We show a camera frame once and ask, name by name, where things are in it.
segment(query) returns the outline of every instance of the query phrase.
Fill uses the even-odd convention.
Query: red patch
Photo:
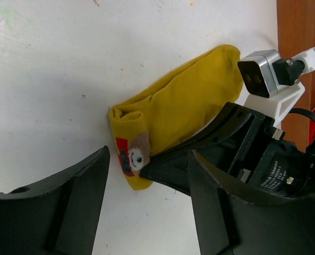
[[[122,138],[116,138],[117,148],[120,151],[118,158],[120,159],[123,174],[129,177],[133,177],[134,174],[130,167],[129,154],[127,150],[127,140]]]

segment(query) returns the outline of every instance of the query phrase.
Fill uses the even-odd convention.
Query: screw hole
[[[27,192],[29,190],[30,190],[30,188],[28,188],[28,187],[20,187],[20,188],[17,188],[15,190],[11,191],[10,194],[24,193],[24,192]]]

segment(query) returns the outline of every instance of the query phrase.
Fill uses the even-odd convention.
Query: white plastic bracket
[[[278,126],[304,92],[305,87],[299,82],[297,85],[281,90],[270,98],[250,94],[244,106],[275,119],[274,126]]]
[[[292,59],[304,63],[305,69],[302,74],[313,72],[315,70],[315,47],[299,53]],[[279,92],[270,98],[250,94],[244,106],[272,117],[275,119],[274,126],[279,126],[302,94],[304,94],[305,87],[299,82],[293,86],[280,85],[278,89]]]

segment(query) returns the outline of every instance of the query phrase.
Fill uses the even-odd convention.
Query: black plastic part
[[[212,164],[237,176],[256,138],[258,150],[252,157],[261,158],[270,141],[269,132],[273,122],[264,114],[235,103],[226,103],[217,117],[201,132],[152,157],[150,163],[141,170],[140,176],[190,195],[187,172],[189,150],[198,151]]]
[[[259,97],[269,98],[270,94],[259,64],[254,61],[239,61],[237,65],[248,92]]]
[[[0,193],[0,255],[91,255],[109,159],[104,147],[39,182]]]
[[[315,194],[276,197],[242,183],[197,152],[189,153],[188,162],[202,255],[315,254]]]
[[[279,84],[292,86],[305,69],[305,64],[299,60],[279,59],[273,63],[273,68]]]

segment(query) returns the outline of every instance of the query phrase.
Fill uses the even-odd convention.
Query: camera
[[[274,49],[253,52],[237,65],[250,94],[270,98],[278,93],[279,85],[292,86],[300,82],[308,53],[283,59]]]

